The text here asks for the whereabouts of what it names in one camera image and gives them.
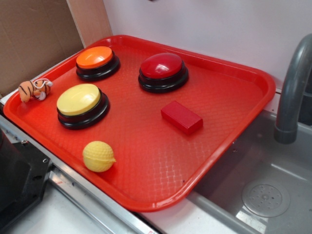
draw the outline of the plush toy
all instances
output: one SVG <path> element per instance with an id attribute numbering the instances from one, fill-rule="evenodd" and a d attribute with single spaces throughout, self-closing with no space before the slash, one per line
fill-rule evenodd
<path id="1" fill-rule="evenodd" d="M 46 78 L 35 81 L 25 81 L 19 85 L 19 96 L 22 102 L 28 102 L 31 97 L 44 100 L 51 91 L 53 83 Z"/>

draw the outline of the plastic tray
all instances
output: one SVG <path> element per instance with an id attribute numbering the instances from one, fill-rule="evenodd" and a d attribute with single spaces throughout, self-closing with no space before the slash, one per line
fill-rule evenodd
<path id="1" fill-rule="evenodd" d="M 22 103 L 18 93 L 5 115 L 78 173 L 125 208 L 151 212 L 184 198 L 233 141 L 273 98 L 275 83 L 254 68 L 166 45 L 112 36 L 93 46 L 109 46 L 120 59 L 113 76 L 93 82 L 111 102 L 108 115 L 94 126 L 68 130 L 57 118 L 56 102 L 68 88 L 83 83 L 76 75 L 76 54 L 42 77 L 54 85 L 44 101 Z M 189 69 L 180 89 L 153 94 L 138 83 L 141 63 L 163 52 L 179 55 Z M 162 118 L 161 108 L 177 101 L 203 118 L 203 127 L 186 135 Z M 89 171 L 82 150 L 101 140 L 117 162 L 103 173 Z"/>

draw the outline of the tray rim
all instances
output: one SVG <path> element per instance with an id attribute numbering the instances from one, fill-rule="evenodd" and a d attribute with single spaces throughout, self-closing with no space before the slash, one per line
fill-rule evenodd
<path id="1" fill-rule="evenodd" d="M 109 42 L 109 43 L 114 43 L 114 41 L 119 41 L 119 40 L 129 40 L 129 41 L 136 41 L 140 43 L 145 43 L 149 46 L 152 46 L 158 49 L 165 50 L 167 52 L 173 52 L 176 54 L 179 54 L 182 58 L 184 57 L 193 57 L 193 58 L 198 58 L 199 60 L 205 60 L 206 62 L 212 62 L 215 66 L 225 66 L 229 71 L 231 69 L 239 70 L 241 72 L 247 72 L 249 74 L 254 74 L 254 78 L 248 78 L 248 81 L 251 81 L 255 83 L 259 88 L 262 90 L 263 97 L 260 102 L 256 106 L 253 107 L 253 109 L 245 116 L 244 120 L 240 122 L 239 125 L 236 126 L 236 128 L 222 141 L 220 146 L 202 163 L 202 165 L 196 170 L 196 172 L 191 176 L 192 180 L 187 180 L 183 184 L 183 186 L 173 195 L 169 196 L 167 199 L 160 200 L 160 201 L 155 201 L 155 202 L 138 202 L 136 200 L 132 200 L 129 197 L 125 196 L 122 193 L 114 193 L 114 196 L 111 195 L 112 191 L 109 183 L 104 181 L 106 185 L 108 185 L 108 188 L 105 188 L 106 191 L 102 189 L 102 186 L 96 185 L 94 182 L 90 181 L 91 183 L 94 183 L 95 186 L 99 187 L 104 193 L 112 197 L 114 200 L 116 200 L 119 204 L 124 206 L 125 208 L 135 211 L 135 212 L 153 212 L 153 211 L 158 211 L 164 208 L 167 208 L 169 206 L 172 206 L 179 202 L 181 199 L 185 198 L 187 194 L 192 190 L 192 188 L 199 182 L 199 180 L 206 174 L 206 172 L 214 165 L 214 163 L 222 156 L 222 154 L 229 148 L 230 144 L 233 142 L 233 139 L 237 139 L 240 134 L 249 126 L 249 124 L 258 116 L 258 114 L 263 110 L 265 105 L 274 97 L 275 95 L 275 82 L 273 78 L 256 68 L 252 68 L 246 65 L 241 65 L 238 63 L 230 62 L 230 61 L 225 61 L 222 59 L 218 58 L 213 58 L 210 56 L 206 55 L 201 55 L 198 53 L 182 50 L 179 48 L 174 48 L 168 45 L 163 45 L 160 43 L 128 36 L 128 35 L 116 35 L 116 36 L 111 36 L 107 37 L 104 39 L 101 39 L 90 46 L 86 47 L 85 49 L 79 51 L 78 53 L 72 55 L 71 57 L 65 59 L 63 62 L 59 63 L 55 67 L 51 68 L 50 70 L 42 73 L 40 76 L 37 78 L 48 78 L 51 81 L 57 79 L 59 76 L 62 74 L 68 72 L 70 69 L 73 68 L 73 66 L 76 65 L 76 57 L 83 52 L 84 50 L 98 46 L 102 44 L 104 41 Z M 15 116 L 13 111 L 11 110 L 11 106 L 14 106 L 17 102 L 20 101 L 18 97 L 18 91 L 16 91 L 5 103 L 3 111 L 4 114 L 9 118 L 11 121 L 13 121 L 16 125 L 18 125 L 20 128 L 24 129 L 26 132 L 29 129 L 27 124 L 24 124 L 23 122 L 20 121 L 20 118 Z M 51 142 L 40 142 L 44 147 L 46 147 L 48 150 L 49 148 L 54 148 L 53 144 Z"/>

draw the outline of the red block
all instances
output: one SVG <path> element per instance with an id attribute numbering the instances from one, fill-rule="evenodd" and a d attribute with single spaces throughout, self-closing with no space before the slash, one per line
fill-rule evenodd
<path id="1" fill-rule="evenodd" d="M 203 119 L 177 101 L 161 109 L 161 115 L 186 134 L 191 134 L 203 126 Z"/>

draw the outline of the stainless steel sink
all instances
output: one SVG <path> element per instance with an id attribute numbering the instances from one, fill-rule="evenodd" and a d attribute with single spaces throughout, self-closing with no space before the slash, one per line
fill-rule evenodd
<path id="1" fill-rule="evenodd" d="M 274 122 L 275 115 L 263 111 L 189 199 L 247 227 L 244 233 L 310 234 L 312 128 L 299 124 L 296 142 L 284 145 L 273 138 Z"/>

